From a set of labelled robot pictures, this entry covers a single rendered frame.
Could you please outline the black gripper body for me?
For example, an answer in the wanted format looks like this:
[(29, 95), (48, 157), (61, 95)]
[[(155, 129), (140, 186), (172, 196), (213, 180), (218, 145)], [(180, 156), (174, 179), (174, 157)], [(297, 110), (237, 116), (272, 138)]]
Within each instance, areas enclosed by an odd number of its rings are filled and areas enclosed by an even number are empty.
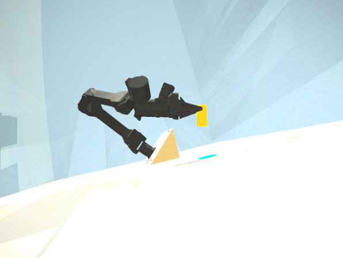
[(159, 98), (152, 99), (152, 117), (169, 117), (178, 120), (180, 116), (180, 99), (178, 97), (179, 93), (170, 93), (168, 95), (168, 103), (158, 101)]

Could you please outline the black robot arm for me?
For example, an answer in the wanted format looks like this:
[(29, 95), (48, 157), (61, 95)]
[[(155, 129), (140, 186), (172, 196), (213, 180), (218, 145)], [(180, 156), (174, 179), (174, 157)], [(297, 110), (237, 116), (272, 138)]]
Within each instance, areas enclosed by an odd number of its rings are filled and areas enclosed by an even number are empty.
[[(125, 115), (128, 115), (134, 109), (134, 117), (138, 121), (141, 120), (141, 117), (152, 117), (152, 99), (150, 99), (151, 93), (148, 78), (143, 75), (128, 78), (125, 81), (125, 85), (128, 91), (117, 93), (89, 88), (84, 92), (80, 102), (77, 104), (78, 109), (87, 116), (97, 117), (114, 132), (122, 136), (124, 143), (134, 154), (140, 152), (149, 159), (156, 147), (146, 143), (147, 138), (143, 134), (136, 129), (128, 129), (102, 108), (102, 105), (110, 106), (115, 108), (117, 112)], [(174, 92), (174, 88), (173, 85), (164, 82), (159, 92), (158, 101), (168, 103), (168, 95)], [(142, 144), (140, 145), (141, 142)]]

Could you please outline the yellow tall cylinder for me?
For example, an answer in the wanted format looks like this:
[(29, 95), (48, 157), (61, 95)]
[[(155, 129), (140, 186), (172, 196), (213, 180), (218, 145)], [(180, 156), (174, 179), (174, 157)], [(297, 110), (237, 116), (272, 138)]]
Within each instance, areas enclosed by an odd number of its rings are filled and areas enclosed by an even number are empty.
[(208, 126), (207, 105), (198, 106), (203, 107), (203, 110), (197, 112), (197, 127)]

